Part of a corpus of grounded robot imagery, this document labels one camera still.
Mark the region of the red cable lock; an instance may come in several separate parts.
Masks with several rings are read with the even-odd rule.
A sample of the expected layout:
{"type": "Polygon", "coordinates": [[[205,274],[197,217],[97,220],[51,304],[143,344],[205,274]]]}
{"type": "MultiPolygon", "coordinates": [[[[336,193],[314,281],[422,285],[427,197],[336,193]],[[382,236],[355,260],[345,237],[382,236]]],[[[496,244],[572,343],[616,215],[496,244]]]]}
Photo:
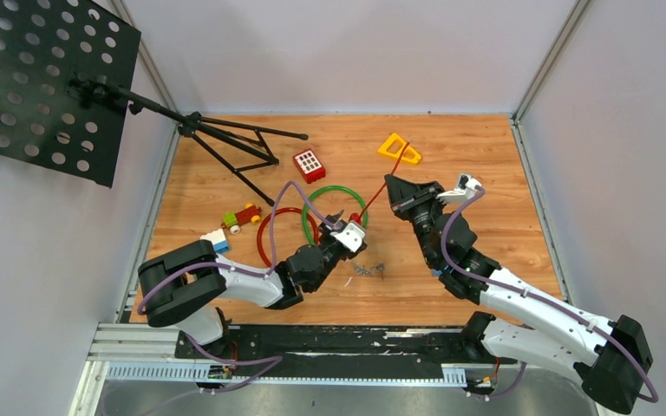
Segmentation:
{"type": "MultiPolygon", "coordinates": [[[[276,210],[276,214],[299,214],[302,222],[302,229],[309,244],[318,244],[320,233],[315,219],[308,213],[306,207],[303,209],[296,207],[283,207],[276,210]]],[[[260,223],[256,234],[256,246],[258,254],[265,266],[271,267],[271,260],[264,249],[263,237],[267,226],[271,223],[271,215],[267,215],[260,223]]]]}

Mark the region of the silver keys of red lock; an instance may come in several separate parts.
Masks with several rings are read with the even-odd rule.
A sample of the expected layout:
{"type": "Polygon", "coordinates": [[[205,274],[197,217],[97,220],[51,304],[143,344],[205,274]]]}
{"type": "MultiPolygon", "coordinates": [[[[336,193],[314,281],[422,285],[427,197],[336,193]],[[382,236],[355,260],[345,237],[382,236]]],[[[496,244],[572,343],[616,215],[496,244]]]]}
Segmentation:
{"type": "Polygon", "coordinates": [[[370,271],[369,271],[369,269],[367,269],[367,268],[361,266],[360,264],[358,264],[358,263],[356,263],[356,262],[353,262],[353,263],[352,263],[352,266],[353,266],[353,268],[354,268],[355,273],[356,273],[358,276],[369,276],[369,275],[370,275],[370,271]]]}

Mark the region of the silver keys of green lock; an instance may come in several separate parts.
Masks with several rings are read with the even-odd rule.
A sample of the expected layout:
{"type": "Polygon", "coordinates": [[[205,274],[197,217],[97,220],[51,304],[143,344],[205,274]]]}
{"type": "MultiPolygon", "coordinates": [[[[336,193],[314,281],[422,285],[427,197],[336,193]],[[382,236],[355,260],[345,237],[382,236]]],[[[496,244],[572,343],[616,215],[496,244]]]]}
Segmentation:
{"type": "Polygon", "coordinates": [[[385,265],[383,263],[379,263],[369,269],[369,273],[372,276],[379,276],[382,280],[384,279],[384,270],[385,270],[385,265]]]}

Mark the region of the green cable lock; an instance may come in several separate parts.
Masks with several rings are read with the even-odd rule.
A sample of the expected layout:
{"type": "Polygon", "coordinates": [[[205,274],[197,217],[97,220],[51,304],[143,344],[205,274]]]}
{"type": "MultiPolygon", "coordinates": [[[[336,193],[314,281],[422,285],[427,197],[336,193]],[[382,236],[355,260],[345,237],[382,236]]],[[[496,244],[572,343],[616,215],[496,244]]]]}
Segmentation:
{"type": "MultiPolygon", "coordinates": [[[[344,192],[354,198],[356,202],[360,205],[360,208],[363,210],[366,206],[366,202],[364,199],[355,191],[351,190],[350,188],[342,185],[327,185],[324,187],[319,188],[318,190],[314,191],[310,196],[309,196],[309,201],[313,202],[315,199],[318,197],[322,196],[325,193],[328,192],[344,192]]],[[[304,235],[308,241],[309,244],[314,244],[315,243],[315,238],[313,237],[312,230],[314,231],[317,230],[317,226],[313,224],[312,226],[309,225],[309,222],[307,220],[307,215],[309,214],[309,206],[305,204],[302,209],[302,217],[303,217],[303,232],[304,235]]]]}

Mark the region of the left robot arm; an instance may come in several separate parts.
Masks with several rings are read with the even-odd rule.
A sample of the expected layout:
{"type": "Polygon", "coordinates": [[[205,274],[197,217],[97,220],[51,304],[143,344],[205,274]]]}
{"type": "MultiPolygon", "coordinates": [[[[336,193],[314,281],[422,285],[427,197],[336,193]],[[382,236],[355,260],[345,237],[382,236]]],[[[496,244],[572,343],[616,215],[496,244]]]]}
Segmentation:
{"type": "Polygon", "coordinates": [[[176,327],[211,358],[224,356],[231,335],[216,298],[241,300],[265,309],[287,309],[320,289],[332,270],[366,247],[365,229],[328,216],[315,245],[299,247],[268,269],[234,262],[199,240],[144,262],[138,269],[143,294],[137,312],[152,328],[176,327]]]}

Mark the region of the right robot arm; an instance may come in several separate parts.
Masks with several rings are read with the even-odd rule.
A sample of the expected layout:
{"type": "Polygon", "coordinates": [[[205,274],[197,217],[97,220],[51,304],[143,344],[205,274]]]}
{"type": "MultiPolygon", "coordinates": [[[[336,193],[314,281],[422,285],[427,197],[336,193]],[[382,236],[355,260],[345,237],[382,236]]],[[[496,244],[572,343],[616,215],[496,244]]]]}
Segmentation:
{"type": "Polygon", "coordinates": [[[552,371],[614,413],[631,413],[638,400],[659,401],[649,377],[653,357],[637,320],[610,319],[561,301],[476,249],[476,233],[462,215],[486,194],[474,176],[462,173],[452,190],[394,174],[385,175],[384,185],[392,212],[411,223],[426,265],[445,289],[518,320],[473,314],[460,338],[466,358],[491,355],[552,371]]]}

